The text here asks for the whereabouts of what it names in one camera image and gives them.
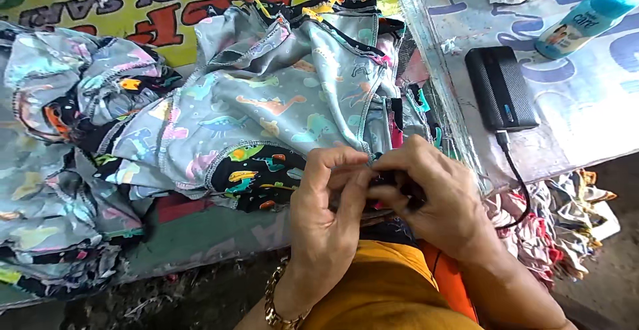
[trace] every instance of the black power bank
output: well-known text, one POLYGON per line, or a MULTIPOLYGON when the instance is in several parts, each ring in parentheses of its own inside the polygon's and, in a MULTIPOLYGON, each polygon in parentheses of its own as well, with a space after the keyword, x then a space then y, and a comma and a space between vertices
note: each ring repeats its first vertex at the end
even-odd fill
POLYGON ((473 48, 465 60, 488 130, 514 131, 539 125, 539 116, 512 48, 473 48))

